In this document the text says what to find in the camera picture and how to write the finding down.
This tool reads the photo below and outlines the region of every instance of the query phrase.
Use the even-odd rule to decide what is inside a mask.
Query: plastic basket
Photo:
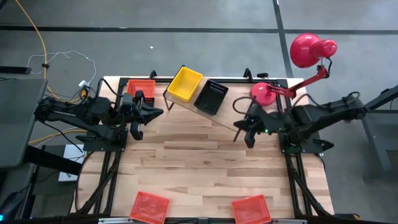
[[[232,202],[236,224],[260,224],[271,222],[266,199],[263,195]]]
[[[138,191],[130,218],[150,224],[163,224],[169,203],[167,198]]]
[[[194,105],[208,114],[215,115],[227,92],[228,87],[207,80]]]
[[[187,67],[181,67],[167,91],[184,102],[189,102],[202,77],[201,73],[190,70]]]
[[[127,93],[135,96],[136,92],[144,92],[146,104],[154,106],[155,104],[155,80],[129,80],[127,83]]]

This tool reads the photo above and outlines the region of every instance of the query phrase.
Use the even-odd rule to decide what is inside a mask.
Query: white cable
[[[52,58],[50,58],[50,60],[47,61],[47,63],[49,63],[51,60],[53,60],[59,54],[63,54],[67,59],[70,59],[70,57],[68,57],[67,54],[72,53],[72,52],[83,56],[84,58],[86,58],[87,60],[89,60],[89,61],[91,61],[93,63],[94,75],[92,76],[91,80],[88,82],[88,84],[90,84],[93,81],[94,77],[97,75],[97,68],[95,67],[95,61],[93,61],[92,59],[88,58],[86,55],[83,55],[82,53],[77,52],[76,50],[70,50],[68,52],[47,53],[47,55],[54,55]],[[32,56],[30,56],[28,61],[27,61],[26,67],[29,67],[30,60],[32,59],[32,57],[44,57],[44,55],[32,55]],[[43,71],[44,71],[44,68],[40,72],[37,72],[37,73],[31,72],[31,73],[35,74],[35,75],[38,75],[38,74],[42,73]]]
[[[68,128],[68,129],[63,130],[62,132],[64,133],[65,131],[73,130],[73,129],[76,129],[76,128],[77,128],[77,127]],[[36,145],[35,147],[39,147],[39,146],[43,145],[44,143],[46,143],[47,141],[51,140],[51,139],[54,138],[54,137],[56,137],[56,136],[49,137],[47,140],[45,140],[44,142],[42,142],[42,143]]]

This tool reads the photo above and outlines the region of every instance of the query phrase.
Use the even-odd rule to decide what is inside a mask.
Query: wooden table
[[[119,78],[105,77],[115,91]],[[288,79],[288,84],[301,81]],[[247,95],[251,87],[250,84],[224,85]],[[272,218],[293,218],[286,161],[277,135],[257,135],[256,145],[248,149],[243,133],[233,142],[236,132],[212,120],[179,105],[167,111],[162,96],[166,87],[167,84],[159,83],[155,90],[155,107],[163,108],[164,114],[142,126],[142,141],[135,141],[129,135],[119,166],[112,216],[129,216],[137,191],[141,190],[169,198],[168,217],[233,218],[233,200],[263,194]],[[115,99],[106,85],[102,86],[100,95]],[[304,98],[300,104],[305,103],[308,101]],[[269,108],[276,110],[275,105]],[[83,167],[79,207],[98,185],[103,156],[103,152],[93,153]],[[312,154],[302,157],[309,189],[333,213],[321,160]],[[105,189],[102,209],[107,193]],[[297,193],[304,211],[302,192]]]

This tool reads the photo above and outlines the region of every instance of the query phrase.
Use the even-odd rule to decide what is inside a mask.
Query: red lamp
[[[308,68],[318,63],[322,58],[330,58],[336,51],[337,43],[334,40],[321,40],[315,34],[300,34],[290,46],[290,58],[297,67]],[[323,65],[323,60],[317,66],[317,70],[316,75],[290,88],[281,88],[268,83],[257,83],[251,88],[250,96],[252,98],[256,97],[256,101],[261,106],[272,104],[276,100],[276,93],[294,98],[299,88],[322,78],[328,78],[330,75]]]

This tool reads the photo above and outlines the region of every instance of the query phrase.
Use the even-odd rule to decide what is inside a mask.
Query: black basket
[[[207,80],[194,105],[208,114],[215,115],[227,92],[228,87]]]

